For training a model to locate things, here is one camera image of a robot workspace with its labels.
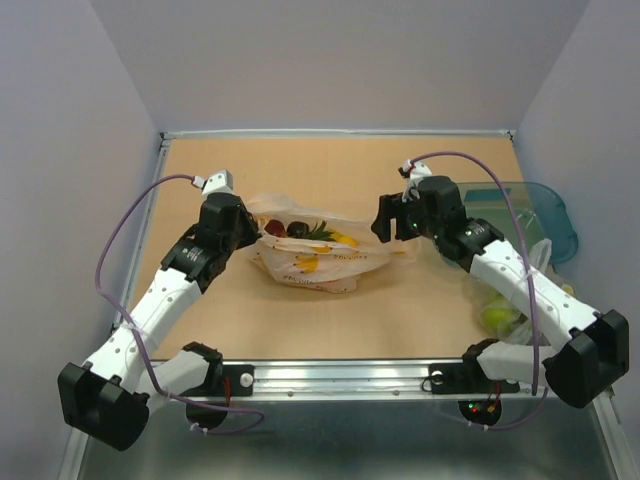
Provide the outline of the small toy pineapple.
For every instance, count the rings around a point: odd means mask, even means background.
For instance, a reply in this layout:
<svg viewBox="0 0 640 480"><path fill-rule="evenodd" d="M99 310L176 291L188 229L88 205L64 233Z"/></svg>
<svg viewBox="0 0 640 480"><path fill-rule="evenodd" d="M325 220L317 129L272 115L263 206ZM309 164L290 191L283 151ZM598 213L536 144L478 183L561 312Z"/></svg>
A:
<svg viewBox="0 0 640 480"><path fill-rule="evenodd" d="M319 224L315 224L305 235L308 240L314 241L331 241L332 234L326 229L327 222L322 221Z"/></svg>

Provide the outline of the orange printed plastic bag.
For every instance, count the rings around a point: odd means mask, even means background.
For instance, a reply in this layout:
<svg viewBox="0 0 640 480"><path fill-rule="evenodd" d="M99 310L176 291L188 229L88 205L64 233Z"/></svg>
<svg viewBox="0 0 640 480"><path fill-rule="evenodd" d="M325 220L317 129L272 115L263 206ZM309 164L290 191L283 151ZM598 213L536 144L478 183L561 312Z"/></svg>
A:
<svg viewBox="0 0 640 480"><path fill-rule="evenodd" d="M355 219L326 210L303 207L290 197L260 194L246 204L259 227L261 238L244 250L246 257L276 282L329 293L349 293L357 288L361 275L387 265L414 262L420 250L416 239L381 243L367 219ZM310 229L322 221L326 229L350 236L356 248L331 241L306 238L278 238L265 232L269 220L288 225L304 222Z"/></svg>

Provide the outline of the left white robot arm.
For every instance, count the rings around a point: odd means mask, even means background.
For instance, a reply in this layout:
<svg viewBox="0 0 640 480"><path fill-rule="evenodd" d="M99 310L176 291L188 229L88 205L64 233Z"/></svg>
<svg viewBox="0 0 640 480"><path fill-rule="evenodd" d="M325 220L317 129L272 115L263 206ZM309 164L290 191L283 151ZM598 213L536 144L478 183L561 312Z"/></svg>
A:
<svg viewBox="0 0 640 480"><path fill-rule="evenodd" d="M191 342L158 367L150 355L206 292L231 255L254 244L258 227L228 188L209 193L199 219L161 262L146 293L123 324L83 364L57 378L64 421L117 451L130 448L151 415L185 393L229 395L222 354Z"/></svg>

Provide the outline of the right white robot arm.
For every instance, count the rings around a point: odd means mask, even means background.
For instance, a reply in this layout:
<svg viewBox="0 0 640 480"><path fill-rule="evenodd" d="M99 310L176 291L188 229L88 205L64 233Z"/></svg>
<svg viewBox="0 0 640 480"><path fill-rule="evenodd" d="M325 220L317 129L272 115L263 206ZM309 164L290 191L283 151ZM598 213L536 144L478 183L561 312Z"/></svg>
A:
<svg viewBox="0 0 640 480"><path fill-rule="evenodd" d="M597 311L532 267L493 225L468 216L450 178L413 179L404 192L381 196L371 230L383 243L431 239L443 257L503 295L546 338L546 346L488 340L470 347L471 359L460 366L466 387L515 380L583 408L628 372L627 319L616 310Z"/></svg>

